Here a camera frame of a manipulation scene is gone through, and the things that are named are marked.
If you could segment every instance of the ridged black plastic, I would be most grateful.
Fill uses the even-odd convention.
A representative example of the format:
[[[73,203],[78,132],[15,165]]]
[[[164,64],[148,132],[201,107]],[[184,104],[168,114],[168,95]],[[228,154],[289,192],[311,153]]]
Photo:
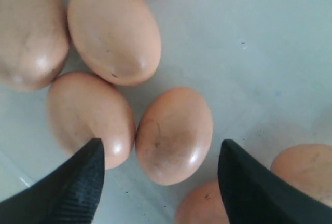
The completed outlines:
[[[275,176],[233,140],[222,144],[218,180],[230,224],[332,224],[330,207]]]
[[[104,184],[104,157],[101,140],[91,140],[50,175],[0,203],[0,223],[92,223]]]

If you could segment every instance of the light gray background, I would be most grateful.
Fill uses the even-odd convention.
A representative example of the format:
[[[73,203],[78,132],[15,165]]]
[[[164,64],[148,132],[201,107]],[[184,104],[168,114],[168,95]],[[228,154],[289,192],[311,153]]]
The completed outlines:
[[[139,121],[166,89],[196,88],[213,112],[213,145],[195,175],[171,187],[150,182],[133,152],[107,171],[94,223],[172,223],[184,195],[216,177],[224,138],[265,166],[294,144],[332,144],[332,0],[147,2],[160,25],[162,61],[149,82],[121,90]],[[74,49],[65,71],[72,69],[86,70]],[[0,199],[67,159],[46,124],[46,93],[0,86]]]

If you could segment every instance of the brown egg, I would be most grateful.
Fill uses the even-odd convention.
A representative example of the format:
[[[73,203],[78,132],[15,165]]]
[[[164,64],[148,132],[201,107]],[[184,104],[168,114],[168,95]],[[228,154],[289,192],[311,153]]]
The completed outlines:
[[[69,154],[92,138],[101,138],[106,169],[122,164],[134,145],[135,122],[128,102],[113,86],[88,73],[71,72],[52,84],[47,119]]]
[[[0,0],[0,81],[19,91],[49,85],[70,46],[61,0]]]
[[[203,96],[174,88],[144,114],[136,135],[139,163],[161,185],[179,183],[202,164],[211,145],[213,121]]]
[[[83,60],[105,80],[133,86],[156,71],[160,33],[144,0],[70,0],[68,23]]]
[[[176,224],[229,224],[218,180],[193,190],[177,209]]]
[[[275,158],[271,171],[332,207],[332,146],[303,144],[289,148]]]

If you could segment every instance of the egg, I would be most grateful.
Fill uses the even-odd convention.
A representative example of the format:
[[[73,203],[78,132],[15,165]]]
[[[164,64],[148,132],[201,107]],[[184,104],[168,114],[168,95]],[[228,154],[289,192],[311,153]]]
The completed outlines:
[[[202,164],[212,133],[212,115],[204,97],[191,88],[171,89],[149,106],[140,121],[138,161],[157,184],[180,183]]]
[[[271,171],[314,199],[332,207],[332,146],[302,144],[280,153]]]
[[[161,38],[144,0],[70,0],[68,24],[82,59],[103,79],[134,86],[155,73]]]
[[[0,0],[0,82],[34,91],[61,72],[70,46],[61,0]]]
[[[229,224],[218,180],[194,189],[181,202],[176,224]]]
[[[135,139],[133,113],[106,81],[83,72],[64,74],[50,87],[46,108],[52,133],[70,155],[92,138],[101,138],[106,169],[128,158]]]

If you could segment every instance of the eggshell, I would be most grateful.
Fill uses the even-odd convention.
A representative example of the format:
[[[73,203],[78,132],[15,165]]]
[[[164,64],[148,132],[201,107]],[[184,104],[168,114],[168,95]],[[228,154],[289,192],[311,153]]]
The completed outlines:
[[[151,104],[140,122],[139,163],[154,182],[179,183],[202,164],[212,133],[212,115],[203,96],[190,88],[169,90]]]
[[[61,0],[0,0],[0,81],[34,91],[58,76],[70,46]]]
[[[229,224],[218,180],[193,190],[177,209],[176,224]]]
[[[101,138],[106,169],[122,164],[134,145],[135,122],[128,102],[113,86],[88,73],[71,72],[52,84],[47,119],[69,154],[92,138]]]
[[[156,71],[160,33],[144,0],[70,0],[68,23],[83,60],[105,80],[133,86]]]
[[[302,144],[289,148],[275,158],[271,171],[332,207],[332,146]]]

